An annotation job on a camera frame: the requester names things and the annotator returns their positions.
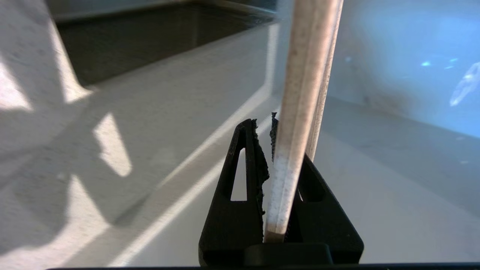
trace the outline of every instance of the speckled stick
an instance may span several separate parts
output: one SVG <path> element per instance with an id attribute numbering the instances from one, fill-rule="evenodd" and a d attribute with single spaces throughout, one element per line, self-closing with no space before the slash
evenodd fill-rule
<path id="1" fill-rule="evenodd" d="M 283 242 L 342 0 L 296 0 L 264 242 Z"/>

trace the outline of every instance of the black clamp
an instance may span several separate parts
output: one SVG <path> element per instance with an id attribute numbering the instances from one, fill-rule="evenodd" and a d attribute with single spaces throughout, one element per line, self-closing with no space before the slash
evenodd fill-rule
<path id="1" fill-rule="evenodd" d="M 250 119 L 235 129 L 200 237 L 200 264 L 241 267 L 358 263 L 363 242 L 306 155 L 284 243 L 263 244 L 262 184 L 268 178 L 268 168 L 255 129 L 256 122 Z M 247 200 L 230 201 L 243 148 Z"/>

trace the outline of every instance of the white rod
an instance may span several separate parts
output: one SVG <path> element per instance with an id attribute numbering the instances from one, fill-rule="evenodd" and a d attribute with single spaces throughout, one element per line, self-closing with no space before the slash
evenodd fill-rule
<path id="1" fill-rule="evenodd" d="M 328 82 L 330 81 L 330 71 L 332 70 L 333 54 L 335 51 L 338 26 L 340 25 L 342 7 L 343 0 L 339 1 L 336 11 L 336 25 L 332 36 L 330 51 L 328 52 L 328 59 L 325 67 L 324 76 L 322 78 L 322 82 L 320 83 L 320 93 L 318 95 L 315 114 L 313 115 L 312 127 L 308 136 L 307 148 L 305 150 L 305 154 L 307 154 L 311 161 L 313 161 L 313 159 L 315 158 L 315 152 L 317 150 L 318 136 L 320 134 L 320 125 L 322 124 L 322 118 L 324 115 L 325 99 L 327 97 Z"/>
<path id="2" fill-rule="evenodd" d="M 264 242 L 283 242 L 342 0 L 296 0 Z"/>

